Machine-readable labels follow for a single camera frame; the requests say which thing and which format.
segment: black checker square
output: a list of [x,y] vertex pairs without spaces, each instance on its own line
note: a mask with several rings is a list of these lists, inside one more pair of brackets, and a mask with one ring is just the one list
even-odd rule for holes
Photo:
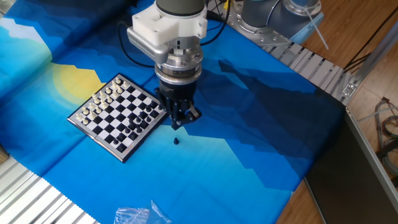
[[119,103],[122,103],[122,102],[124,101],[124,97],[123,97],[123,96],[119,96],[119,97],[116,99],[116,101],[119,102]]
[[95,134],[100,134],[101,132],[102,132],[102,128],[101,127],[99,127],[99,126],[97,126],[97,127],[95,127],[94,129],[93,129],[93,132],[95,133]]
[[145,103],[141,103],[140,105],[138,105],[138,108],[140,108],[141,110],[144,110],[145,107],[147,107]]
[[119,131],[123,131],[124,128],[126,128],[124,124],[119,124],[119,126],[116,129]]
[[134,104],[130,104],[129,106],[127,106],[127,109],[129,109],[130,111],[134,111],[137,107]]
[[105,111],[106,111],[107,113],[111,113],[113,110],[114,110],[114,109],[113,109],[113,107],[111,107],[111,106],[108,106],[108,107],[105,109]]
[[124,111],[124,109],[126,109],[123,105],[119,105],[117,108],[116,108],[116,110],[118,111],[118,112],[123,112]]
[[113,142],[113,139],[114,139],[114,137],[112,135],[108,135],[104,140],[107,143],[111,144],[111,142]]
[[156,112],[156,111],[152,111],[152,112],[150,112],[149,115],[150,115],[151,117],[153,117],[153,118],[156,118],[156,117],[159,115],[159,113]]
[[143,129],[146,129],[148,127],[148,123],[145,121],[141,121],[141,124],[139,124],[140,127],[142,127]]
[[137,118],[137,115],[135,115],[134,113],[131,113],[131,114],[128,116],[128,118],[134,120],[134,119]]
[[97,116],[96,118],[94,118],[93,122],[96,124],[100,124],[100,122],[102,121],[102,118],[100,118],[99,116]]
[[111,133],[114,130],[114,127],[112,125],[107,125],[106,128],[104,128],[105,131],[107,131],[108,133]]
[[110,124],[113,120],[114,120],[114,117],[112,117],[111,115],[108,115],[108,116],[105,118],[105,121],[108,122],[109,124]]
[[116,148],[119,152],[124,152],[124,150],[127,149],[127,146],[120,144],[117,148]]
[[130,101],[130,102],[133,102],[133,101],[136,99],[136,97],[133,96],[133,95],[129,95],[126,99],[127,99],[128,101]]
[[146,99],[147,96],[144,95],[143,93],[141,93],[137,98],[138,98],[139,100],[141,100],[141,101],[144,101],[144,99]]
[[128,91],[129,93],[132,93],[134,90],[136,90],[134,87],[129,86],[129,88],[127,88],[126,91]]
[[126,116],[123,115],[123,114],[119,114],[119,115],[116,117],[116,119],[117,119],[118,121],[120,121],[120,122],[124,121],[125,118],[126,118]]
[[137,137],[138,137],[138,134],[136,134],[135,132],[132,132],[132,133],[129,135],[129,138],[130,138],[131,140],[135,140]]

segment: white checker square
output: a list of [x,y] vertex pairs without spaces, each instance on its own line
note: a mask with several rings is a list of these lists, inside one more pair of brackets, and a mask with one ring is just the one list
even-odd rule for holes
[[110,115],[112,117],[116,118],[119,114],[120,114],[120,112],[118,112],[117,110],[113,110]]
[[89,124],[87,124],[86,126],[88,129],[93,130],[95,127],[97,127],[97,124],[94,122],[90,122]]
[[111,125],[112,125],[114,128],[117,128],[117,127],[119,126],[120,123],[121,123],[120,121],[118,121],[117,119],[114,119],[114,120],[111,122]]
[[129,147],[129,146],[131,145],[131,143],[132,143],[132,140],[131,140],[130,138],[126,138],[126,139],[123,141],[123,144],[124,144],[125,146],[127,146],[127,147]]
[[123,96],[124,98],[127,98],[127,97],[129,97],[130,93],[128,91],[124,91],[120,95]]
[[142,110],[140,109],[140,108],[136,108],[136,109],[134,109],[134,111],[132,111],[135,115],[139,115],[139,113],[141,112]]
[[98,135],[101,139],[105,139],[106,137],[109,136],[109,133],[105,130],[102,130],[102,132]]
[[141,94],[141,92],[138,91],[138,90],[134,90],[134,91],[131,93],[131,95],[133,95],[133,96],[135,96],[135,97],[139,96],[140,94]]
[[113,136],[113,137],[117,137],[117,136],[119,136],[119,134],[120,134],[120,131],[119,130],[117,130],[117,129],[114,129],[112,132],[111,132],[111,135]]
[[144,101],[143,101],[146,105],[150,105],[150,103],[152,102],[152,100],[149,98],[149,97],[147,97],[146,99],[144,99]]
[[129,118],[125,118],[125,119],[122,121],[122,124],[124,124],[125,126],[129,126],[129,125],[130,125]]
[[99,117],[102,118],[102,119],[105,119],[108,115],[109,115],[108,112],[102,111],[102,112],[99,114]]
[[133,102],[132,102],[134,105],[136,105],[136,106],[139,106],[141,103],[142,103],[142,101],[140,100],[140,99],[135,99]]
[[127,107],[127,106],[130,105],[130,101],[124,100],[121,104],[122,104],[124,107]]
[[108,124],[109,124],[109,123],[108,123],[107,121],[102,120],[102,121],[98,124],[98,126],[99,126],[100,128],[102,128],[102,129],[104,129],[104,128],[107,127]]
[[117,102],[116,100],[114,100],[114,101],[110,104],[110,106],[112,106],[113,108],[117,108],[119,105],[120,105],[120,103]]
[[131,114],[131,110],[129,110],[129,109],[124,109],[124,111],[122,112],[122,114],[124,115],[124,116],[129,116],[130,114]]

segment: black cable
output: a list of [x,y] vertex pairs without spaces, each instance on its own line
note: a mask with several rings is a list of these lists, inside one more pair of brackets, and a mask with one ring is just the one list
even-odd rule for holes
[[366,58],[361,59],[360,61],[358,61],[351,67],[344,69],[344,72],[348,72],[348,71],[352,70],[353,68],[357,67],[358,65],[361,65],[365,60],[366,60]]
[[217,29],[217,28],[219,28],[221,25],[222,25],[222,22],[220,22],[220,23],[218,24],[218,26],[213,27],[213,28],[211,28],[211,29],[208,29],[207,31],[211,31],[211,30],[213,30],[213,29]]
[[228,21],[229,11],[231,10],[231,1],[232,0],[228,1],[228,7],[227,7],[227,10],[226,10],[226,16],[225,16],[224,24],[221,27],[220,31],[218,31],[217,35],[215,35],[211,40],[200,44],[201,46],[208,45],[208,44],[212,43],[213,41],[215,41],[221,35],[221,33],[223,32],[223,30],[224,30],[224,28],[226,26],[226,23]]
[[155,65],[145,65],[145,64],[143,64],[143,63],[137,62],[136,60],[132,59],[132,58],[127,54],[126,49],[125,49],[124,46],[123,46],[123,41],[122,41],[122,37],[121,37],[121,34],[120,34],[120,28],[121,28],[122,26],[125,26],[125,27],[127,27],[127,28],[129,28],[129,26],[128,26],[124,21],[119,21],[119,22],[118,22],[118,37],[119,37],[119,42],[120,42],[120,46],[122,47],[122,51],[123,51],[123,53],[125,54],[125,56],[126,56],[128,59],[130,59],[132,62],[136,63],[137,65],[140,65],[140,66],[146,67],[146,68],[154,68]]
[[346,70],[350,65],[352,65],[354,62],[353,60],[358,57],[358,55],[365,49],[365,47],[373,40],[373,38],[376,36],[376,34],[381,30],[381,28],[386,24],[386,22],[398,11],[398,6],[393,10],[391,14],[383,21],[383,23],[377,28],[377,30],[373,33],[373,35],[369,38],[369,40],[362,46],[362,48],[359,50],[358,53],[347,63],[345,66],[344,70]]
[[[222,13],[220,13],[220,10],[218,9],[218,4],[217,4],[217,2],[216,2],[216,7],[217,7],[218,15],[222,16]],[[217,29],[217,28],[219,28],[221,25],[222,25],[222,22],[220,22],[220,23],[218,24],[218,26],[213,27],[213,28],[211,28],[211,29],[208,29],[207,31],[211,31],[211,30],[213,30],[213,29]]]

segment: electrical wire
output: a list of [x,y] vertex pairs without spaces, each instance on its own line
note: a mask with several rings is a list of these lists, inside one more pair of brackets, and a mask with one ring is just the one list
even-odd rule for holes
[[383,112],[386,112],[386,111],[389,111],[389,110],[393,110],[393,109],[398,109],[398,106],[394,106],[394,107],[386,108],[386,109],[383,109],[383,110],[379,110],[379,111],[377,111],[377,112],[375,112],[373,114],[370,114],[370,115],[368,115],[368,116],[366,116],[364,118],[361,118],[361,119],[357,120],[357,122],[365,121],[365,120],[367,120],[369,118],[372,118],[373,116],[375,116],[375,115],[377,115],[379,113],[383,113]]
[[387,23],[389,19],[398,11],[398,7],[396,7],[390,14],[387,16],[387,18],[380,24],[380,26],[377,28],[377,30],[373,33],[373,35],[369,38],[369,40],[362,46],[362,48],[359,50],[358,53],[347,63],[345,66],[344,70],[346,70],[350,65],[352,65],[356,57],[365,49],[365,47],[373,40],[373,38],[376,36],[376,34],[381,30],[381,28]]
[[[222,13],[220,13],[220,10],[218,9],[218,4],[217,4],[217,2],[216,2],[216,7],[217,7],[218,15],[222,16]],[[217,29],[217,28],[219,28],[221,25],[222,25],[222,22],[220,22],[220,23],[218,24],[218,26],[213,27],[213,28],[211,28],[211,29],[208,29],[207,31],[211,31],[211,30]]]
[[207,41],[207,42],[204,42],[204,43],[200,44],[201,46],[208,45],[208,44],[212,43],[213,41],[215,41],[215,40],[221,35],[221,33],[223,32],[223,30],[224,30],[224,28],[225,28],[225,26],[226,26],[226,23],[227,23],[227,21],[228,21],[229,11],[231,10],[231,1],[232,1],[232,0],[228,0],[228,6],[227,6],[227,10],[226,10],[226,15],[225,15],[224,24],[223,24],[223,26],[221,27],[220,31],[218,31],[218,33],[217,33],[211,40],[209,40],[209,41]]
[[132,58],[128,55],[128,53],[126,52],[126,49],[125,49],[124,46],[123,46],[123,41],[122,41],[122,37],[121,37],[121,34],[120,34],[120,28],[121,28],[122,26],[124,26],[124,27],[126,27],[126,28],[129,28],[129,26],[128,26],[124,21],[119,21],[118,24],[117,24],[119,42],[120,42],[120,46],[121,46],[122,51],[123,51],[123,53],[125,54],[125,56],[126,56],[128,59],[130,59],[132,62],[134,62],[135,64],[137,64],[137,65],[140,65],[140,66],[146,67],[146,68],[154,68],[155,65],[145,65],[145,64],[143,64],[143,63],[137,62],[136,60],[132,59]]

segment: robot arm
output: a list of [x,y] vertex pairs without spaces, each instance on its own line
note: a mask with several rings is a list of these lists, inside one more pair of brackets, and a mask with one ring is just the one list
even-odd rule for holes
[[155,62],[160,79],[155,93],[175,130],[201,116],[193,94],[202,70],[206,13],[204,0],[156,0],[133,15],[127,30],[130,42]]

